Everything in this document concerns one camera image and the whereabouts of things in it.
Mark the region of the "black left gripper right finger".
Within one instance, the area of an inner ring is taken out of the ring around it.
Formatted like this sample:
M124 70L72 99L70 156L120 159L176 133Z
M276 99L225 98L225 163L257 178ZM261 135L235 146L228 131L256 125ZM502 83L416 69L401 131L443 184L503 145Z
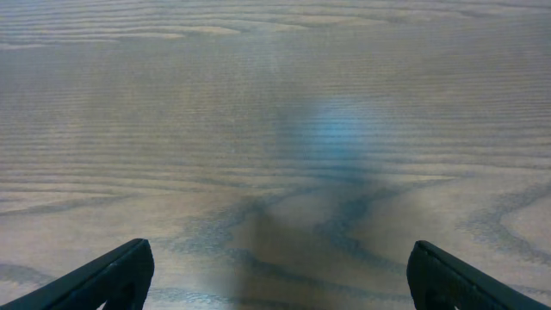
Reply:
M425 240L413 246L406 277L417 310L550 310Z

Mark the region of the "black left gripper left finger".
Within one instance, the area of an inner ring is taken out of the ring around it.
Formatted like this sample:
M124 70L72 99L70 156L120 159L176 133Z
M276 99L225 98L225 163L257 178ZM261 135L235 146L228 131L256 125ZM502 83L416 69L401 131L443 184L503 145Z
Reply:
M141 310L154 275L152 249L133 239L2 310Z

